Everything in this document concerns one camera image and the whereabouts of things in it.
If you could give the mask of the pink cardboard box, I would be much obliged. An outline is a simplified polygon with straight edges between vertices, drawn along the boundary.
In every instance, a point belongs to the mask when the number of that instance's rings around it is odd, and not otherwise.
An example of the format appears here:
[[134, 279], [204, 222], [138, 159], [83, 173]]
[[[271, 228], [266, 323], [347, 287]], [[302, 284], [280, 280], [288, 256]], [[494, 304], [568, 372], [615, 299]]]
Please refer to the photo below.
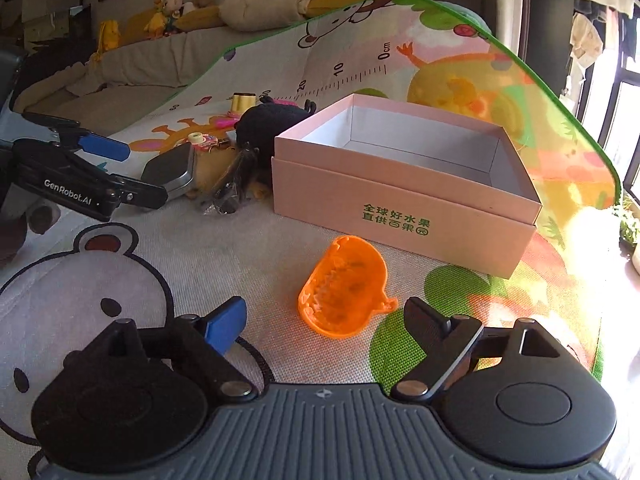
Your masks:
[[540, 198], [502, 127], [352, 94], [274, 140], [276, 214], [510, 278]]

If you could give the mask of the clear packet of black items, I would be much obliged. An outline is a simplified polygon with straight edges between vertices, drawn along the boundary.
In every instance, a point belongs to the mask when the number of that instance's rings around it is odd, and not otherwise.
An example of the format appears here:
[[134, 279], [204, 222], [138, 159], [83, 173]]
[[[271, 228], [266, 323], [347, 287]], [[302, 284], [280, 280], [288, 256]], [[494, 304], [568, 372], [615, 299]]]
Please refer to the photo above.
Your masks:
[[258, 166], [258, 151], [250, 144], [239, 149], [231, 165], [222, 174], [212, 190], [200, 201], [203, 214], [234, 214], [246, 200], [247, 189], [255, 177]]

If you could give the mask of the orange plastic toy shell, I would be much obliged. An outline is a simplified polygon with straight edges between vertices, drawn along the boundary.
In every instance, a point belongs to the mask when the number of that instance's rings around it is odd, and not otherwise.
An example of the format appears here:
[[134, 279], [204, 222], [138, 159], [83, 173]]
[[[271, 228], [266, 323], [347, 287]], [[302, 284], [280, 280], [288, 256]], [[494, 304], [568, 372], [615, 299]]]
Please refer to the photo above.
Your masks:
[[386, 262], [373, 245], [360, 237], [339, 236], [300, 291], [298, 314], [319, 335], [355, 336], [375, 315], [398, 309], [398, 299], [386, 294], [387, 278]]

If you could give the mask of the yellow pudding toy pink base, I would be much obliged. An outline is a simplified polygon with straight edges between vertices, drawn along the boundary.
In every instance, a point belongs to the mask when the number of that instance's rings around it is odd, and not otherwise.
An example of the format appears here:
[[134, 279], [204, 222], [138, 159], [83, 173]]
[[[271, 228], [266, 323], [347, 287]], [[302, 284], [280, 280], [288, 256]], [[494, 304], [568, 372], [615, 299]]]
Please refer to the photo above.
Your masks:
[[234, 92], [230, 100], [229, 113], [234, 116], [242, 116], [249, 108], [258, 103], [255, 93]]

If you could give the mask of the yellow plush duck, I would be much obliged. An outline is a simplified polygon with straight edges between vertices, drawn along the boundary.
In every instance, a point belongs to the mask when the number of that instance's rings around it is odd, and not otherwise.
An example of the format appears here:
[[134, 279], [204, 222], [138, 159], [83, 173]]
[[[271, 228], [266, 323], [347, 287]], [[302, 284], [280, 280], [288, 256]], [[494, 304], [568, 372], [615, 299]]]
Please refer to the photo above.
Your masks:
[[157, 11], [152, 15], [152, 18], [144, 26], [144, 33], [146, 38], [154, 39], [160, 38], [165, 33], [167, 23], [169, 21], [168, 16], [163, 11]]

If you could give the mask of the grey covered sofa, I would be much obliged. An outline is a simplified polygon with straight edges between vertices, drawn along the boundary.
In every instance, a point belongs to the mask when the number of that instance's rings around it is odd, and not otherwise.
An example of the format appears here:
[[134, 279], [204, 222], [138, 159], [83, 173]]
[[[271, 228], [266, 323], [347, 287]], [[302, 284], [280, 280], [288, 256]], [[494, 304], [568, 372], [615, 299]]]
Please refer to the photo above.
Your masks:
[[76, 120], [109, 136], [192, 84], [228, 49], [268, 35], [216, 27], [130, 44], [31, 84], [12, 110]]

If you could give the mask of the silver metal tin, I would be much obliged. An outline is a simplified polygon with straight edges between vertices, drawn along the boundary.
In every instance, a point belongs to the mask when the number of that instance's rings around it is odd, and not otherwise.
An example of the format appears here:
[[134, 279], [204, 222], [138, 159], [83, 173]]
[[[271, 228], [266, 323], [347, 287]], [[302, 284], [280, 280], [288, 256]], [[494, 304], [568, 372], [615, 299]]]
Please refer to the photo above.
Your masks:
[[193, 188], [194, 174], [194, 148], [185, 143], [150, 159], [144, 166], [141, 180], [162, 186], [168, 200], [174, 200]]

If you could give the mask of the beige bolster pillow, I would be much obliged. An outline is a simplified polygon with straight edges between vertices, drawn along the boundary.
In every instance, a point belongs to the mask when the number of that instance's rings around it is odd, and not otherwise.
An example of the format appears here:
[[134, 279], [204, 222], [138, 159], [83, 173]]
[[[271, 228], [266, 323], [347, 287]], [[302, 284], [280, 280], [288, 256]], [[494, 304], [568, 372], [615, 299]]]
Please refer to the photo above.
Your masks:
[[240, 32], [285, 28], [306, 20], [311, 0], [224, 0], [219, 17]]

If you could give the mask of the tan fluffy plush keychain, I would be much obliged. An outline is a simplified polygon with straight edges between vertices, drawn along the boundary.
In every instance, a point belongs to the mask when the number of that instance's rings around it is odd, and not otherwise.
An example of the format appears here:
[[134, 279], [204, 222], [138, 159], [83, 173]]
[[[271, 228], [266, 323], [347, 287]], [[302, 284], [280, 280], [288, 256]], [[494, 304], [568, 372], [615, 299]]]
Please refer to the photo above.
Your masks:
[[215, 148], [210, 152], [195, 151], [193, 182], [190, 190], [186, 192], [186, 197], [195, 200], [198, 196], [209, 193], [237, 154], [238, 150], [234, 146]]

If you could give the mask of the black plush toy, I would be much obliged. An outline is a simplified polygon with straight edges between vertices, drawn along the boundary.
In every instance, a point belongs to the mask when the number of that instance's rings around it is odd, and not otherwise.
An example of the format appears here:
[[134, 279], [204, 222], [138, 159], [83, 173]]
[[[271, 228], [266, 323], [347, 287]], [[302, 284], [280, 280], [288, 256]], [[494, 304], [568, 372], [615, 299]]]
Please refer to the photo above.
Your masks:
[[238, 148], [251, 148], [260, 156], [271, 157], [276, 137], [317, 110], [317, 104], [311, 100], [306, 100], [303, 107], [272, 99], [260, 102], [249, 108], [235, 124], [235, 144]]

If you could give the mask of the colourful cartoon play mat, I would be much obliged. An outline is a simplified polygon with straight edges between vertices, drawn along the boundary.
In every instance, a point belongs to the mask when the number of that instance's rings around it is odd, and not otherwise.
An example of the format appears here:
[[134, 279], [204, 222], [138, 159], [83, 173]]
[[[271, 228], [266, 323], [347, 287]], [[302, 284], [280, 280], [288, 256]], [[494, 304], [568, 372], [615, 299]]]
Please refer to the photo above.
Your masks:
[[601, 250], [620, 180], [516, 55], [431, 0], [372, 0], [224, 52], [119, 131], [140, 177], [191, 133], [226, 136], [235, 91], [318, 110], [277, 138], [268, 198], [220, 214], [181, 197], [110, 222], [64, 211], [1, 272], [1, 474], [40, 463], [30, 410], [64, 358], [115, 318], [162, 326], [244, 298], [232, 362], [253, 380], [377, 382], [422, 353], [420, 296], [507, 326], [533, 318], [602, 372]]

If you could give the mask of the small doll figure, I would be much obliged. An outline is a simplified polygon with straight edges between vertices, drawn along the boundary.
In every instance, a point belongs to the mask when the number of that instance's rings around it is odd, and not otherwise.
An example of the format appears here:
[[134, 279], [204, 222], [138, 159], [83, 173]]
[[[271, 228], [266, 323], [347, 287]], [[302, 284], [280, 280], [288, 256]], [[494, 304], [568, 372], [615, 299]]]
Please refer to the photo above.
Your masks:
[[164, 18], [178, 18], [181, 15], [183, 0], [154, 0], [154, 6]]

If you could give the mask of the yellow banana cushion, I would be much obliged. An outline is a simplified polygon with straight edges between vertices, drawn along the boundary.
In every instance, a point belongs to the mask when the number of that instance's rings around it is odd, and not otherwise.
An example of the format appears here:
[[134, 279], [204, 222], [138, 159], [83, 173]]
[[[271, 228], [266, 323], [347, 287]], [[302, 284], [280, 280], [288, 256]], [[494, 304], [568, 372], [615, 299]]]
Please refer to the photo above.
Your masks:
[[218, 6], [194, 8], [174, 21], [175, 29], [180, 30], [180, 32], [192, 32], [192, 30], [221, 26], [224, 26], [224, 22], [219, 15]]

